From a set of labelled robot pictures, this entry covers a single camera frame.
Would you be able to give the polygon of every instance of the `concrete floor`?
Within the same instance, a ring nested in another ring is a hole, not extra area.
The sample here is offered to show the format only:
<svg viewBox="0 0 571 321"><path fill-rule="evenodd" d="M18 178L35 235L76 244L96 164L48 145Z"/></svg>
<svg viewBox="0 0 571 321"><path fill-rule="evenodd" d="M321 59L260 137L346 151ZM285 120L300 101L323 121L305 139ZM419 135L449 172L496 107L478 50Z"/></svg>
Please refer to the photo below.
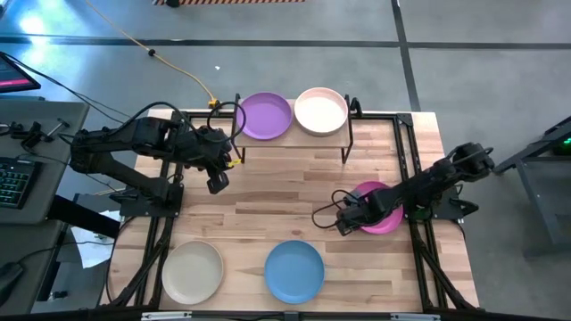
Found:
<svg viewBox="0 0 571 321"><path fill-rule="evenodd" d="M93 1L127 32L146 39L399 40L390 0L199 5L176 10L150 2ZM566 0L401 0L401 12L406 38L412 42L571 42L567 32L571 3ZM0 31L0 37L41 34L88 37L95 42L120 37L83 2L63 0L14 1L0 20ZM190 78L154 62L140 48L33 40L33 44L0 43L0 50L126 113L159 100L180 108L205 105L207 96ZM308 87L328 86L358 96L367 110L410 111L410 83L407 86L403 72L403 62L408 62L401 58L401 50L367 46L155 49L199 76L220 100L232 99L235 92L244 96L260 91L296 97ZM481 142L495 148L496 162L569 116L570 61L571 46L566 50L410 49L420 109L436 112L445 149ZM75 100L39 80L43 88L27 95ZM103 125L114 126L91 111L86 128ZM123 153L119 159L134 164L135 157ZM59 193L71 197L103 189L67 171ZM463 198L481 207L465 225L481 306L495 312L569 318L571 258L530 261L522 256L522 250L543 239L543 231L516 173L489 177L464 190Z"/></svg>

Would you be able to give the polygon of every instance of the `blue plate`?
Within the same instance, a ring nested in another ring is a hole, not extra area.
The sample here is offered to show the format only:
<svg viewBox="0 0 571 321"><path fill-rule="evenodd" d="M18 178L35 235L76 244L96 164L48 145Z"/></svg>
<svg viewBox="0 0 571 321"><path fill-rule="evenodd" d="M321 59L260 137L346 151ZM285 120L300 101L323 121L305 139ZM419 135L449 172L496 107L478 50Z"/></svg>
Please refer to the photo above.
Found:
<svg viewBox="0 0 571 321"><path fill-rule="evenodd" d="M325 265L310 244L285 241L269 253L264 268L269 291L289 304L313 299L325 281Z"/></svg>

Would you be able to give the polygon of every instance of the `keyboard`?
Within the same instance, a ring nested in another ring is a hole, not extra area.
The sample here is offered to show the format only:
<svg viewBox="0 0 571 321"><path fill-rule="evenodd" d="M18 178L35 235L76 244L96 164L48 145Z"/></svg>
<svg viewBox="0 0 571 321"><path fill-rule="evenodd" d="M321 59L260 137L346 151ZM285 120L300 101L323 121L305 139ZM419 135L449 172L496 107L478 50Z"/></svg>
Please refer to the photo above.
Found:
<svg viewBox="0 0 571 321"><path fill-rule="evenodd" d="M0 208L21 209L24 206L41 164L0 157Z"/></svg>

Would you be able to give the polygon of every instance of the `monitor screen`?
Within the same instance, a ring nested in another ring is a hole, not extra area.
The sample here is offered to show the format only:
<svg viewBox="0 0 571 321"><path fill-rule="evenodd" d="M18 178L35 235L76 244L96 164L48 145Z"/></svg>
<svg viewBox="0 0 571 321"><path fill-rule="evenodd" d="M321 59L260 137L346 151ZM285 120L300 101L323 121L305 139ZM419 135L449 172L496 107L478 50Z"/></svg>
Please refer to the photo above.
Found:
<svg viewBox="0 0 571 321"><path fill-rule="evenodd" d="M20 67L0 54L0 93L39 89L40 85Z"/></svg>

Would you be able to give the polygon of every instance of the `white paper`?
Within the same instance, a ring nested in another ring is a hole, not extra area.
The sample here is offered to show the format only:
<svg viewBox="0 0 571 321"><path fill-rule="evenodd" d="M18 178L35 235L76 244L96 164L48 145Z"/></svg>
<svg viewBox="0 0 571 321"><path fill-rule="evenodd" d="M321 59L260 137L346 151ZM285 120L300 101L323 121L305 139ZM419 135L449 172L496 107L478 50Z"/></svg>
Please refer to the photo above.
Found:
<svg viewBox="0 0 571 321"><path fill-rule="evenodd" d="M112 218L116 221L120 221L119 211L108 211L100 213L101 215L105 215L108 218ZM73 233L73 237L75 237L75 241L77 243L82 242L96 242L96 243L105 243L110 245L103 245L103 244L93 244L93 243L85 243L85 244L78 244L79 256L81 257L81 265L83 268L91 268L100 264L101 262L105 262L111 257L111 252L113 250L113 243L115 242L114 239L111 237L97 237L97 234L87 231L83 228L79 227L72 227L71 232Z"/></svg>

